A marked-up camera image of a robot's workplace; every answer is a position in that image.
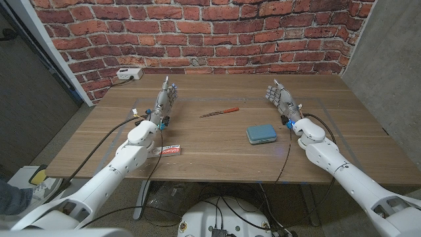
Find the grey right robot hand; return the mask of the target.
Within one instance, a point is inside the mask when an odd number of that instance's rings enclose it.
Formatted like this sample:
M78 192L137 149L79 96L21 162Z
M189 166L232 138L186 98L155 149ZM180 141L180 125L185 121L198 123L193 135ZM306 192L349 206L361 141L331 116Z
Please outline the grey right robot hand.
M284 85L274 79L275 86L268 86L265 98L272 102L282 116L285 116L289 122L295 124L302 119L299 105L295 102L292 95L284 88Z

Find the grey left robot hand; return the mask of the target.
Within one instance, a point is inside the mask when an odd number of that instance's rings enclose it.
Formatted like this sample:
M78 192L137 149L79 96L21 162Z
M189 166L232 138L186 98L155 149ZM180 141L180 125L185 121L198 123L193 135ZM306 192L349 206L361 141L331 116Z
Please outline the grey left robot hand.
M162 84L162 88L155 101L148 120L155 123L159 130L163 130L168 126L170 120L170 112L177 98L177 86L169 83L167 76Z

